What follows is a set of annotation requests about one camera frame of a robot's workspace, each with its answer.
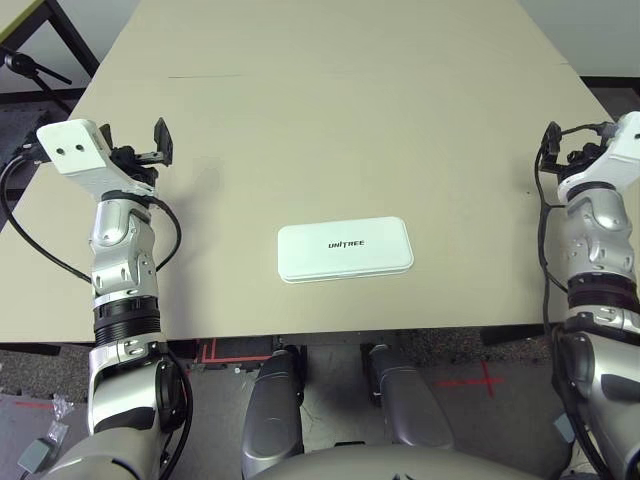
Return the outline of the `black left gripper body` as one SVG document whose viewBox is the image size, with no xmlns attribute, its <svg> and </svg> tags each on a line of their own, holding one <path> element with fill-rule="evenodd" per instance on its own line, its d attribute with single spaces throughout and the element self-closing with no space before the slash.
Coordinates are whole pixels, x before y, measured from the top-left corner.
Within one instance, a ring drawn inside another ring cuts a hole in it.
<svg viewBox="0 0 640 480">
<path fill-rule="evenodd" d="M 147 185 L 156 184 L 159 173 L 155 165 L 165 164 L 163 153 L 136 154 L 131 146 L 114 148 L 110 160 L 130 178 Z"/>
</svg>

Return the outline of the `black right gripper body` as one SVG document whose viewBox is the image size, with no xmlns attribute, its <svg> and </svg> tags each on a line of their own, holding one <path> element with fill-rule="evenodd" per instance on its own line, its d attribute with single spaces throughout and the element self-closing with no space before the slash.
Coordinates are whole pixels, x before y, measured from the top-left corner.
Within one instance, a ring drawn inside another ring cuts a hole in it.
<svg viewBox="0 0 640 480">
<path fill-rule="evenodd" d="M 583 124 L 566 130 L 561 128 L 561 141 L 569 134 L 584 130 L 594 132 L 600 139 L 600 143 L 587 142 L 581 150 L 570 152 L 565 164 L 560 164 L 557 157 L 556 166 L 545 166 L 546 173 L 554 174 L 558 180 L 565 180 L 583 172 L 605 152 L 608 141 L 613 136 L 612 124 Z"/>
</svg>

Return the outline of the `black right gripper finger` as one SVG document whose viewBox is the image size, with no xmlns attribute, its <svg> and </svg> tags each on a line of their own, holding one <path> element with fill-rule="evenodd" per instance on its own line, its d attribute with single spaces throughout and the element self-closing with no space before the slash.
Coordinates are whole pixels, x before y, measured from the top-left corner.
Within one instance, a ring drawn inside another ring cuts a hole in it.
<svg viewBox="0 0 640 480">
<path fill-rule="evenodd" d="M 542 137 L 542 165 L 556 166 L 557 157 L 560 153 L 561 127 L 551 121 Z"/>
</svg>

